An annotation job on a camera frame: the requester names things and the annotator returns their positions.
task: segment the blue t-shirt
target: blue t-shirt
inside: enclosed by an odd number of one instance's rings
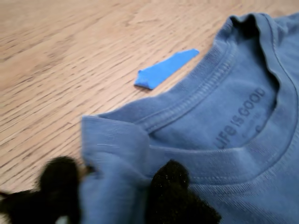
[[[222,224],[299,223],[299,14],[228,18],[168,92],[82,119],[84,224],[142,224],[169,159]]]

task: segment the wooden table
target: wooden table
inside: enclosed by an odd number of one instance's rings
[[[79,158],[83,114],[169,89],[229,15],[299,11],[297,0],[246,2],[1,0],[0,189],[33,187],[52,157]],[[158,88],[133,86],[139,69],[190,48],[201,54]]]

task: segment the black fuzzy object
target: black fuzzy object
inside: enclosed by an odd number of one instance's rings
[[[146,224],[218,224],[221,216],[189,189],[188,171],[170,160],[149,188]]]
[[[79,174],[72,158],[57,157],[47,163],[38,185],[39,190],[0,192],[0,213],[11,224],[54,224],[61,216],[71,224],[79,223]]]

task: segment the blue painter's tape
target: blue painter's tape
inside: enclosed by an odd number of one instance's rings
[[[164,61],[139,70],[135,85],[152,90],[198,54],[196,49],[180,51]]]

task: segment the wood grain surface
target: wood grain surface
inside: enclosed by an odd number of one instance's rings
[[[172,87],[229,15],[296,11],[298,0],[0,0],[0,189],[33,187],[52,157],[79,160],[83,114]],[[190,48],[200,55],[158,88],[133,86],[139,69]]]

